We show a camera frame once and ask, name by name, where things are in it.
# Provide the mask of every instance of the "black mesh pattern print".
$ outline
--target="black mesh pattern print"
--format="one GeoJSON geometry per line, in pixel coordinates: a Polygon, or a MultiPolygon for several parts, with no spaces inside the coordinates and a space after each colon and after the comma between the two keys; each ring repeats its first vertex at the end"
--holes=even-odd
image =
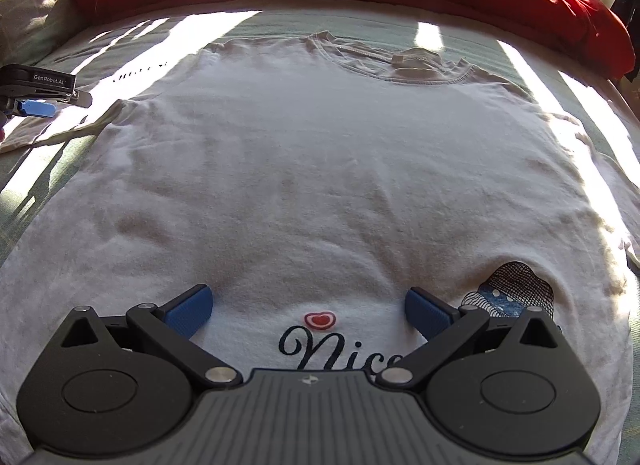
{"type": "Polygon", "coordinates": [[[527,306],[540,306],[553,318],[554,292],[527,265],[512,261],[494,271],[478,291],[466,294],[462,304],[481,307],[492,317],[517,317],[527,306]]]}

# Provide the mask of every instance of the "triangular cutout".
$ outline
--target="triangular cutout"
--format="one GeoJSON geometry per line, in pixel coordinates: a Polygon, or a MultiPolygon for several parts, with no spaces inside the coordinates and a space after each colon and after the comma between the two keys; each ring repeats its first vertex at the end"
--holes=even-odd
{"type": "Polygon", "coordinates": [[[545,323],[540,319],[531,319],[527,329],[524,330],[521,344],[529,346],[540,346],[543,348],[557,348],[558,344],[552,337],[551,333],[546,329],[545,323]]]}
{"type": "Polygon", "coordinates": [[[94,344],[98,341],[98,337],[95,336],[94,330],[91,328],[91,324],[85,318],[78,319],[71,326],[69,333],[66,334],[65,340],[62,342],[63,348],[71,348],[73,346],[85,346],[87,344],[94,344]]]}

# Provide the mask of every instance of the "neckline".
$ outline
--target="neckline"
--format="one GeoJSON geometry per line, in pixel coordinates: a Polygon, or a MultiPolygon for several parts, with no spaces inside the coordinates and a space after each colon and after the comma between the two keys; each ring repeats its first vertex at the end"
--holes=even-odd
{"type": "Polygon", "coordinates": [[[473,64],[457,63],[424,48],[391,52],[358,41],[337,38],[321,31],[309,38],[321,54],[334,64],[361,75],[404,84],[455,84],[466,79],[473,64]]]}

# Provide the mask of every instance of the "red heart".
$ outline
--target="red heart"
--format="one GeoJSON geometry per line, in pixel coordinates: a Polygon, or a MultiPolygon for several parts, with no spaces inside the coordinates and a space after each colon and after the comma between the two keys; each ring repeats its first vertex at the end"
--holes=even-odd
{"type": "Polygon", "coordinates": [[[328,330],[335,324],[335,313],[332,311],[321,311],[320,313],[307,313],[305,323],[314,330],[328,330]]]}

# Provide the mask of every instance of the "hanging clothes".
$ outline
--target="hanging clothes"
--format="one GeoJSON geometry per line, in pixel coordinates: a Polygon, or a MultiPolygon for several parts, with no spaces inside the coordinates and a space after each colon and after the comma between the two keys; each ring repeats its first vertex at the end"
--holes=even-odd
{"type": "Polygon", "coordinates": [[[640,72],[640,0],[615,0],[611,11],[624,23],[631,36],[636,51],[636,67],[626,74],[626,78],[634,80],[640,72]]]}

